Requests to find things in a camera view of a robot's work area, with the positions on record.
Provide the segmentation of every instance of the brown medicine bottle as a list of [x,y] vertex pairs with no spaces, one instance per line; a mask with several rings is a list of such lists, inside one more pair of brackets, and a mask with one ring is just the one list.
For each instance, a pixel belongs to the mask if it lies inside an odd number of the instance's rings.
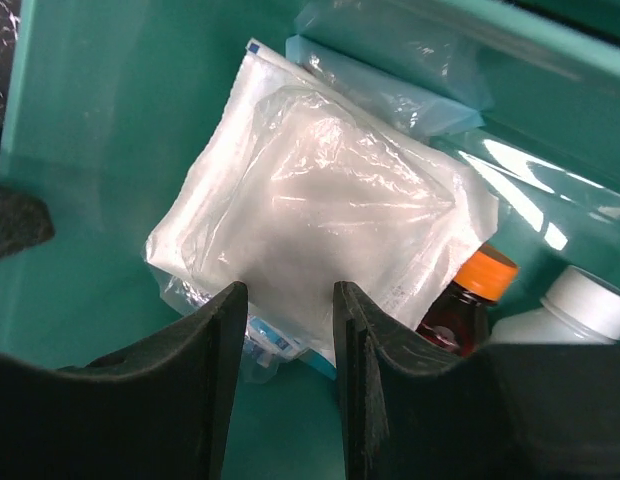
[[517,266],[484,244],[461,267],[417,327],[417,333],[460,356],[488,339],[487,308],[494,305],[517,275]]

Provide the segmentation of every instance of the clear plastic sheet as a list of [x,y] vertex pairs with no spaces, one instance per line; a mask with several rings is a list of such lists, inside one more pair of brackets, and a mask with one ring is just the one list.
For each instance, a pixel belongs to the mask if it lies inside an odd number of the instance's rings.
[[317,0],[296,31],[340,53],[478,110],[492,105],[478,67],[480,44],[430,18],[428,2]]
[[286,41],[286,58],[368,113],[406,135],[460,133],[483,125],[470,107],[388,75],[299,35]]
[[358,282],[415,328],[496,230],[471,169],[392,129],[257,42],[147,261],[331,360],[332,285]]
[[[161,298],[181,315],[190,315],[205,305],[212,295],[158,269],[152,269]],[[295,339],[272,328],[264,320],[248,315],[243,342],[241,372],[250,383],[271,379],[282,362],[300,357],[307,348]]]

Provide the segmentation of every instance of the teal container wall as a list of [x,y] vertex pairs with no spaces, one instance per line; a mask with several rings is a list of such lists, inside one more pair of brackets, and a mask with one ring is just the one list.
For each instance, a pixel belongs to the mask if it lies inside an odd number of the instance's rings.
[[[83,364],[176,318],[143,242],[216,126],[248,39],[282,52],[301,27],[407,80],[414,21],[476,47],[487,126],[432,143],[504,200],[495,245],[522,274],[499,314],[529,308],[567,263],[620,287],[620,50],[492,0],[326,2],[336,30],[295,25],[305,3],[24,0],[0,181],[44,199],[57,236],[0,261],[1,351]],[[362,30],[362,14],[389,30]],[[387,55],[357,43],[373,34]],[[225,478],[344,478],[333,388],[301,364],[240,385]]]

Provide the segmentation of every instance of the bottle cap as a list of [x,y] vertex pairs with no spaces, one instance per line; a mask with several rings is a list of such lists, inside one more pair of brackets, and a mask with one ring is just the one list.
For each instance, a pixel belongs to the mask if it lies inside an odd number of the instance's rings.
[[454,282],[486,300],[496,302],[508,289],[519,268],[503,253],[484,243],[463,264]]
[[580,268],[568,267],[541,303],[604,337],[620,339],[620,290]]

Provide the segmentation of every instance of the bottle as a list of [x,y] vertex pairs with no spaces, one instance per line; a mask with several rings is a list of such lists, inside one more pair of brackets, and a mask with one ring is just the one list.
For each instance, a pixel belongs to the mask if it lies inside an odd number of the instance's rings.
[[500,320],[491,343],[600,343],[620,340],[620,290],[568,267],[541,299],[543,308]]
[[501,298],[517,272],[508,257],[484,244],[435,300],[417,333],[449,352],[469,355],[488,339],[487,308]]

